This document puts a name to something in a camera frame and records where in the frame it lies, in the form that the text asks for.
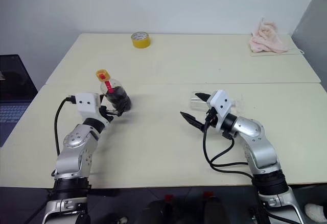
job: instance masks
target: bottle cap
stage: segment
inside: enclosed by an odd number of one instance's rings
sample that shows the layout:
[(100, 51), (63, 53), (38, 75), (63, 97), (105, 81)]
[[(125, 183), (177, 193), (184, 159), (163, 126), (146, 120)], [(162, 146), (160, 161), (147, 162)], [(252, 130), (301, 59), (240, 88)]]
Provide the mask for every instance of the bottle cap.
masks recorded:
[(108, 81), (110, 79), (110, 75), (105, 69), (100, 69), (96, 72), (96, 76), (101, 82)]

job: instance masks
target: pink towel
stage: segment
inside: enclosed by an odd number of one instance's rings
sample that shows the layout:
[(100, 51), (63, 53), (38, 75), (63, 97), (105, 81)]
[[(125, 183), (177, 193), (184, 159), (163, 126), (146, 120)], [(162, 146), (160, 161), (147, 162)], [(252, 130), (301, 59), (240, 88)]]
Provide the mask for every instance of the pink towel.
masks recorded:
[(264, 19), (261, 19), (258, 29), (252, 33), (250, 47), (254, 53), (262, 51), (283, 53), (288, 50), (277, 35), (275, 23), (264, 22)]

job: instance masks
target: white table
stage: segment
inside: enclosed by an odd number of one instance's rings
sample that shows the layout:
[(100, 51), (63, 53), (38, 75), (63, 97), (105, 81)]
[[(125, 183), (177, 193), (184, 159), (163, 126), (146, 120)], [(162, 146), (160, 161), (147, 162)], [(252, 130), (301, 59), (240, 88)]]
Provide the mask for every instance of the white table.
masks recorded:
[[(233, 113), (260, 121), (275, 147), (289, 184), (327, 182), (325, 167), (327, 94), (320, 84), (137, 85), (125, 83), (133, 108), (104, 131), (94, 153), (93, 188), (251, 184), (247, 177), (210, 169), (202, 152), (202, 133), (179, 114), (190, 109), (192, 91), (225, 89), (236, 100)], [(83, 85), (45, 85), (0, 150), (0, 185), (52, 187), (55, 166), (53, 121), (69, 94), (99, 92)], [(81, 123), (75, 105), (66, 104), (58, 120), (59, 141)], [(210, 130), (210, 156), (230, 142)], [(244, 160), (239, 145), (220, 162)], [(234, 167), (249, 172), (247, 166)]]
[[(137, 49), (130, 34), (81, 34), (47, 84), (91, 82), (98, 86), (98, 69), (107, 69), (123, 84), (320, 82), (302, 55), (251, 56), (249, 35), (150, 37), (149, 47)], [(296, 48), (289, 35), (281, 39)]]

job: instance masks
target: floor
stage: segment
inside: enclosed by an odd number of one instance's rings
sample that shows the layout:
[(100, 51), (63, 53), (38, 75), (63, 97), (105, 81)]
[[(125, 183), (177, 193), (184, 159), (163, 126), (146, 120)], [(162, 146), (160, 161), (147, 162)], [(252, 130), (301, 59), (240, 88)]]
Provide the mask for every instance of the floor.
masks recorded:
[[(293, 187), (294, 194), (301, 207), (305, 203), (321, 203), (327, 200), (327, 185)], [(88, 208), (92, 223), (103, 223), (103, 218), (115, 212), (135, 223), (141, 210), (155, 200), (161, 200), (166, 194), (172, 194), (184, 211), (195, 218), (201, 215), (203, 193), (212, 191), (223, 202), (231, 223), (253, 223), (248, 208), (255, 199), (251, 186), (226, 187), (173, 187), (121, 189), (115, 197), (90, 195)], [(0, 224), (23, 223), (45, 200), (47, 191), (34, 188), (0, 188)], [(41, 223), (42, 210), (30, 223)]]

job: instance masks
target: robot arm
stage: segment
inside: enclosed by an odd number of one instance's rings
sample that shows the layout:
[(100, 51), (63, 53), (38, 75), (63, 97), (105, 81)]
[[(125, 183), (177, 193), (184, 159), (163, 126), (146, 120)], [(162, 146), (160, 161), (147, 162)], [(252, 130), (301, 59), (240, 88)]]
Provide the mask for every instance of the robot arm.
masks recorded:
[(90, 223), (87, 192), (92, 155), (101, 132), (109, 127), (113, 117), (107, 116), (98, 94), (80, 93), (75, 98), (84, 123), (77, 125), (64, 139), (42, 224)]
[[(253, 119), (236, 117), (230, 113), (231, 101), (224, 90), (212, 95), (197, 93), (209, 106), (208, 117), (211, 126), (217, 132), (228, 132), (239, 141), (245, 153), (250, 170), (253, 174), (252, 183), (258, 190), (260, 202), (272, 214), (297, 223), (304, 224), (305, 219), (300, 211), (292, 189), (287, 185), (277, 154), (265, 136), (262, 124)], [(191, 115), (182, 116), (193, 126), (206, 130), (205, 125)], [(270, 223), (285, 223), (269, 216)]]

